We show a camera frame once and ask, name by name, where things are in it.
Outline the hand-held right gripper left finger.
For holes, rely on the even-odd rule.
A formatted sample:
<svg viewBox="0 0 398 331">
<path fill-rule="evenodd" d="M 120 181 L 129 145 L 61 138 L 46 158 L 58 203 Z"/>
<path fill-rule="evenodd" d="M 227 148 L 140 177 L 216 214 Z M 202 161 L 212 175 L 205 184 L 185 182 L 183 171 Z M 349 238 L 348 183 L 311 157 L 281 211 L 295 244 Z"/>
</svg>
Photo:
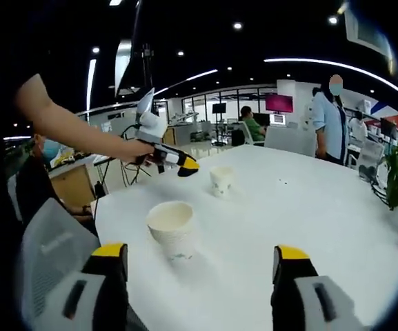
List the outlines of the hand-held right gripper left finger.
<svg viewBox="0 0 398 331">
<path fill-rule="evenodd" d="M 97 248 L 81 270 L 46 295 L 35 330 L 125 330 L 128 311 L 128 246 Z"/>
</svg>

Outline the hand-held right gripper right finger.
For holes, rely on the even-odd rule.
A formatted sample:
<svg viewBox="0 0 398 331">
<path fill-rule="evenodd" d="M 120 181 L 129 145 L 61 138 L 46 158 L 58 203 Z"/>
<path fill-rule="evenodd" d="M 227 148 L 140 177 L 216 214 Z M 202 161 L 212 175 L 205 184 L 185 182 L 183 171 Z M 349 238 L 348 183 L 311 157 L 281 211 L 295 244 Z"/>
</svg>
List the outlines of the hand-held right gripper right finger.
<svg viewBox="0 0 398 331">
<path fill-rule="evenodd" d="M 364 329 L 353 300 L 299 248 L 275 246 L 272 284 L 273 330 Z"/>
</svg>

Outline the person's left hand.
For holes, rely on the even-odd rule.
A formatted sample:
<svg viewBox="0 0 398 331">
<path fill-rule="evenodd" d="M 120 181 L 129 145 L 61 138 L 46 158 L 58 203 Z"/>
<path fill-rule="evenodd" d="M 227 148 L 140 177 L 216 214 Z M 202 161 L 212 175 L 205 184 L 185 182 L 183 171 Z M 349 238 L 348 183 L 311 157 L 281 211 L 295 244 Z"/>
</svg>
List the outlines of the person's left hand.
<svg viewBox="0 0 398 331">
<path fill-rule="evenodd" d="M 154 147 L 137 139 L 124 141 L 120 145 L 119 159 L 133 164 L 142 164 L 148 155 L 153 154 Z"/>
</svg>

